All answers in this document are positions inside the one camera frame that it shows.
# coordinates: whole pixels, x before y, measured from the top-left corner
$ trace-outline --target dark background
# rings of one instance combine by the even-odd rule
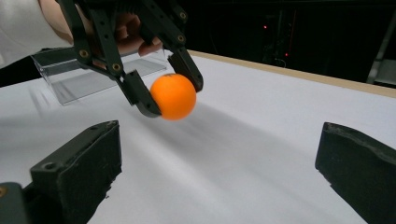
[[[189,13],[187,49],[359,82],[396,9],[394,0],[178,2]],[[385,58],[396,60],[396,32]],[[27,57],[0,69],[0,87],[38,77]]]

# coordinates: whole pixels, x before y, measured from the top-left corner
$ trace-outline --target clear plastic box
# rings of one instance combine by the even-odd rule
[[[105,75],[81,69],[74,54],[70,48],[44,50],[32,56],[40,75],[61,105],[117,86],[115,81]],[[165,70],[167,65],[163,49],[144,57],[140,57],[137,52],[132,53],[123,56],[122,62],[126,73],[137,70],[140,76]]]

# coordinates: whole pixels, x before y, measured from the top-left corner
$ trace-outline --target screw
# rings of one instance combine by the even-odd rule
[[[121,66],[119,64],[117,64],[117,63],[113,63],[112,67],[113,67],[113,70],[116,71],[116,72],[121,70]]]
[[[83,57],[83,58],[88,58],[88,57],[90,56],[90,54],[88,53],[87,50],[81,49],[81,50],[79,51],[79,56],[81,56],[81,57]]]
[[[186,20],[186,18],[187,18],[187,14],[185,13],[185,12],[180,12],[180,18],[181,19],[183,19],[183,20]]]
[[[6,187],[0,187],[0,198],[4,197],[7,194]]]
[[[179,35],[177,39],[179,42],[184,42],[184,35]]]

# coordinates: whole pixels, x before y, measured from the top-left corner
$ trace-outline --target ping pong ball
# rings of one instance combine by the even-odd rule
[[[158,77],[152,84],[150,93],[160,108],[163,119],[184,119],[195,107],[195,88],[180,74]]]

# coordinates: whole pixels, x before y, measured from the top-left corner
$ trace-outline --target black mechanical part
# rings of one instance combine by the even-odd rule
[[[131,105],[138,105],[147,117],[155,118],[161,111],[145,86],[141,77],[125,82],[128,74],[123,70],[116,41],[114,40],[115,20],[119,13],[136,14],[141,21],[139,34],[147,44],[157,36],[166,49],[173,52],[168,61],[175,72],[191,81],[195,90],[201,91],[204,79],[185,49],[186,36],[183,33],[188,14],[177,4],[176,0],[57,0],[66,17],[67,24],[74,37],[74,49],[82,68],[108,76],[117,81]],[[84,24],[78,14],[79,7],[83,14],[92,21],[98,49],[93,50],[84,30]]]
[[[326,122],[315,167],[367,223],[396,223],[396,150]]]
[[[23,190],[0,184],[0,223],[87,223],[121,172],[119,127],[112,120],[86,129],[33,166]]]
[[[0,184],[0,223],[30,223],[22,188],[17,183]]]

